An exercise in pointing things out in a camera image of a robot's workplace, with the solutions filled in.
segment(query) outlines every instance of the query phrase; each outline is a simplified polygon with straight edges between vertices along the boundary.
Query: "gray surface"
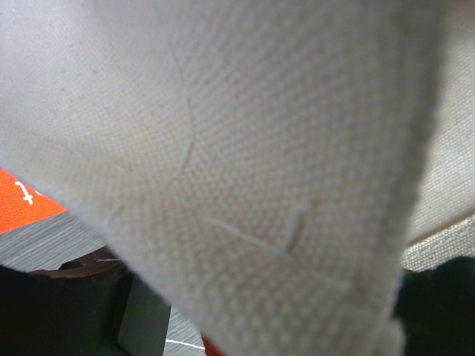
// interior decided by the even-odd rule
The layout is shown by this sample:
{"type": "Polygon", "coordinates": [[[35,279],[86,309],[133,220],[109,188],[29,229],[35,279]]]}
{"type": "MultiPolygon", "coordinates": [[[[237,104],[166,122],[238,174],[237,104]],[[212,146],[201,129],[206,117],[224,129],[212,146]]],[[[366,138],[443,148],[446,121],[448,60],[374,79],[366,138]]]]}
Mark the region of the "gray surface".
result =
{"type": "Polygon", "coordinates": [[[117,342],[133,356],[163,355],[170,305],[135,277],[117,342]]]}
{"type": "MultiPolygon", "coordinates": [[[[0,265],[21,271],[56,269],[103,246],[92,230],[65,213],[0,234],[0,265]]],[[[171,310],[166,340],[165,356],[204,356],[196,348],[203,348],[200,333],[176,309],[171,310]]]]}

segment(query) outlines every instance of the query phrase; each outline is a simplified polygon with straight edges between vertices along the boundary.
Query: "woven canvas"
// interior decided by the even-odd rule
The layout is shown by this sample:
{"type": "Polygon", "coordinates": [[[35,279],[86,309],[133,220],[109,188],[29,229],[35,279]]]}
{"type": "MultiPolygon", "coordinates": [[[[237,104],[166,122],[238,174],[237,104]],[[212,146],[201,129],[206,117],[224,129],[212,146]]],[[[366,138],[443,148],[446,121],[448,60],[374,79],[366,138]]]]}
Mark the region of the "woven canvas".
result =
{"type": "Polygon", "coordinates": [[[434,0],[3,1],[0,166],[228,356],[398,355],[434,0]]]}

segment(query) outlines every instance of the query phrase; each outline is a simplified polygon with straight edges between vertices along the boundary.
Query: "brown object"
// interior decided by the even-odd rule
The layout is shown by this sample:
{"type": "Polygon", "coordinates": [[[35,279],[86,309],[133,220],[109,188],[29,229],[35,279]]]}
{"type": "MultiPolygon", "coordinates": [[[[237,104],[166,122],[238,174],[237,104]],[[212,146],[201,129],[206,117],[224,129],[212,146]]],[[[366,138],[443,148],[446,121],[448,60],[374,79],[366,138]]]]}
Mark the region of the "brown object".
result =
{"type": "Polygon", "coordinates": [[[106,248],[57,271],[0,267],[0,355],[126,355],[115,340],[131,281],[106,248]]]}
{"type": "Polygon", "coordinates": [[[224,356],[224,354],[220,353],[206,337],[201,335],[201,338],[203,339],[203,344],[205,346],[206,356],[224,356]]]}

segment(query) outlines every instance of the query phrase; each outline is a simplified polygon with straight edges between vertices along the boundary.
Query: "cloth fold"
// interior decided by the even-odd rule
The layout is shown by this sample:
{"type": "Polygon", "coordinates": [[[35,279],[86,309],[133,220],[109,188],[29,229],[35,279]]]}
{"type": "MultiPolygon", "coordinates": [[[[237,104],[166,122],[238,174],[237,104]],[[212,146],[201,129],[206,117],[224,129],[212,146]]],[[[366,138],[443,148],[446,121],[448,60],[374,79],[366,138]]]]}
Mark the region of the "cloth fold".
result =
{"type": "Polygon", "coordinates": [[[5,1],[0,166],[228,356],[397,355],[443,15],[434,0],[5,1]]]}

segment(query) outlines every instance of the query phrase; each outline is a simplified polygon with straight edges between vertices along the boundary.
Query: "gray fabric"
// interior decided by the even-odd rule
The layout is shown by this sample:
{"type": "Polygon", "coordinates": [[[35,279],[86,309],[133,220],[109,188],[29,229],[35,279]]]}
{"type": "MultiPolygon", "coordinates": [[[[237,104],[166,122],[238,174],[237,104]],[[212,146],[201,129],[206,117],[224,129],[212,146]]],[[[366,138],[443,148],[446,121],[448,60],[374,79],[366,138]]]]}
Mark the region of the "gray fabric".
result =
{"type": "Polygon", "coordinates": [[[475,256],[475,216],[410,246],[404,253],[402,265],[421,271],[457,256],[475,256]]]}
{"type": "Polygon", "coordinates": [[[0,234],[0,264],[20,271],[58,269],[103,246],[91,229],[64,213],[0,234]]]}
{"type": "Polygon", "coordinates": [[[439,124],[412,216],[412,240],[475,212],[475,5],[450,3],[439,124]]]}

